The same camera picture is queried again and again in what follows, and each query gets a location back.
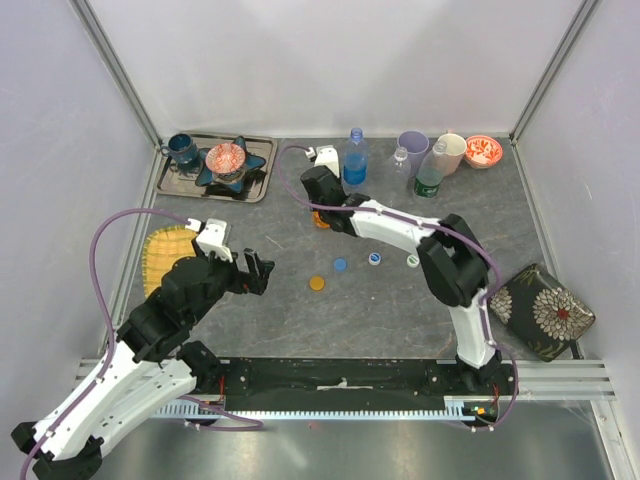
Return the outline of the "orange drink bottle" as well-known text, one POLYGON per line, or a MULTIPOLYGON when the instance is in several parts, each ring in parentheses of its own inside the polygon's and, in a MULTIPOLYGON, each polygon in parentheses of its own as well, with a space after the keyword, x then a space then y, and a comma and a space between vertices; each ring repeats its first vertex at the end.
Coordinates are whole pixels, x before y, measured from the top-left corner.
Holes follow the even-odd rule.
POLYGON ((321 218, 320 215, 317 211, 314 211, 312 213, 312 219, 313 219, 313 223, 316 227, 321 228, 321 229, 329 229, 330 225, 327 224, 326 222, 324 222, 321 218))

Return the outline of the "blue water bottle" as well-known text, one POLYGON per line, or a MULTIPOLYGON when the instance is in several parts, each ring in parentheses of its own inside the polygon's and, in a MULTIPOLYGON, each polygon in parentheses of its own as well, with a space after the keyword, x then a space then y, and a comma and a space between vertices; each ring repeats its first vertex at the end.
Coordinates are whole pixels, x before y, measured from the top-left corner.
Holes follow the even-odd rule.
POLYGON ((366 180, 369 165, 369 147, 364 139, 363 130, 351 129, 346 142, 342 165, 342 178, 348 187, 360 187, 366 180))

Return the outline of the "orange bottle cap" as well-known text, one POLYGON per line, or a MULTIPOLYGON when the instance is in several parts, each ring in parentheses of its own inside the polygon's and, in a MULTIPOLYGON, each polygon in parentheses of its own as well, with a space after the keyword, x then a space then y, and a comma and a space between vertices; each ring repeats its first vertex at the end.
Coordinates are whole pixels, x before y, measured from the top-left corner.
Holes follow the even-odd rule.
POLYGON ((314 275, 309 279, 309 288, 313 291, 322 291, 326 286, 326 280, 319 275, 314 275))

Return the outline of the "clear Pocari Sweat bottle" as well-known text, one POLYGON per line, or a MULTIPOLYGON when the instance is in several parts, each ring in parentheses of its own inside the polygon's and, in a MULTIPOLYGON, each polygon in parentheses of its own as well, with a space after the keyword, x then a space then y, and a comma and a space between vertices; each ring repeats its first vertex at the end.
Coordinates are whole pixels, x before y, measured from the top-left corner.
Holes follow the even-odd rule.
POLYGON ((411 173, 408 150, 399 146, 386 162, 387 177, 397 182, 406 182, 411 173))

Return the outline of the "blue bottle cap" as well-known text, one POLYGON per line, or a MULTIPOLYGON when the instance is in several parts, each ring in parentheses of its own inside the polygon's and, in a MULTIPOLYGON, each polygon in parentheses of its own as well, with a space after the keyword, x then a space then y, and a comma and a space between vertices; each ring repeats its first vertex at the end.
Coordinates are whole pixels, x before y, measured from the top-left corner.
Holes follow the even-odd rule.
POLYGON ((337 272, 344 272, 348 268, 348 262, 343 257, 338 257, 333 262, 334 269, 337 272))

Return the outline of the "Pocari Sweat bottle cap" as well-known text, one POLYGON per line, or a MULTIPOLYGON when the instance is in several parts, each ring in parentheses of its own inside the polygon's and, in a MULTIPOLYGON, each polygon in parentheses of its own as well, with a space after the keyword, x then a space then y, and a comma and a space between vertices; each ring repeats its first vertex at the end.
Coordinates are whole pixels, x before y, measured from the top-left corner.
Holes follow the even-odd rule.
POLYGON ((368 263, 372 266, 378 266, 381 263, 381 255, 378 252, 372 252, 369 254, 368 263))

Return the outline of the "clear bottle green label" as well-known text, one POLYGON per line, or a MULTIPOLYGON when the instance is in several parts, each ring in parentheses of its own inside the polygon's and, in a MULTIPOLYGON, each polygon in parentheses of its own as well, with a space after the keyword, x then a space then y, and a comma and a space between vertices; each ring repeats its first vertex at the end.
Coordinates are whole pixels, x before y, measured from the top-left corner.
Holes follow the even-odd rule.
POLYGON ((413 192, 419 197, 432 198, 437 195, 443 180, 439 167, 441 158, 446 154, 447 144, 438 140, 424 158, 415 178, 413 192))

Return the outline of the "green white bottle cap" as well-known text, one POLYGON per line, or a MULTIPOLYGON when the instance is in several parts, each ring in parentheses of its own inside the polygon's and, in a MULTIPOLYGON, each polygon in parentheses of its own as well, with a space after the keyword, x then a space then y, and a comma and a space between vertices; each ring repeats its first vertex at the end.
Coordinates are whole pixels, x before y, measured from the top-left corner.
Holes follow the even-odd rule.
POLYGON ((410 268, 417 268, 420 265, 420 260, 416 255, 410 254, 406 258, 406 264, 410 268))

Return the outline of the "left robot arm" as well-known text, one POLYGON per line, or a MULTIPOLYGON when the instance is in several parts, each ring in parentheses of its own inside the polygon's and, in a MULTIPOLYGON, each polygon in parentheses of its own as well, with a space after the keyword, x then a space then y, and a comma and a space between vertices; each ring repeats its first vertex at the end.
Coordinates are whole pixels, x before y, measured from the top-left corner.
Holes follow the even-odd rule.
POLYGON ((198 254, 174 263, 161 284, 122 324, 116 341, 79 387, 38 422, 12 432, 27 459, 20 476, 89 479, 133 430, 172 400, 216 388, 217 357, 192 329, 226 293, 265 292, 275 264, 244 252, 236 261, 198 254))

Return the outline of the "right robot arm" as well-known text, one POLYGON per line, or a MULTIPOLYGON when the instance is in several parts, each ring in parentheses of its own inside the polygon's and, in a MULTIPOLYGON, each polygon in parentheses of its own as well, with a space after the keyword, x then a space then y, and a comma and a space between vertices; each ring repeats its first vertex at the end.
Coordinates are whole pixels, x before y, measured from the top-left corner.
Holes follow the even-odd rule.
POLYGON ((359 193, 346 194, 326 166, 301 175, 309 206, 336 231, 376 240, 418 257, 432 295, 448 308, 454 327, 457 372, 464 393, 498 388, 517 392, 517 371, 502 362, 488 318, 489 271, 496 266, 458 215, 429 219, 391 209, 359 193))

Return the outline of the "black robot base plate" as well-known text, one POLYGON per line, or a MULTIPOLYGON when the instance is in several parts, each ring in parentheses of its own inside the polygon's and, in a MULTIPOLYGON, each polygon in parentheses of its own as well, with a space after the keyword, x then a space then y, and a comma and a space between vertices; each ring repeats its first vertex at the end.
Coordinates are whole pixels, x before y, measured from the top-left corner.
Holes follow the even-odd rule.
POLYGON ((464 393, 452 381, 456 358, 230 357, 199 364, 203 379, 181 395, 224 410, 436 408, 445 400, 495 400, 498 388, 464 393))

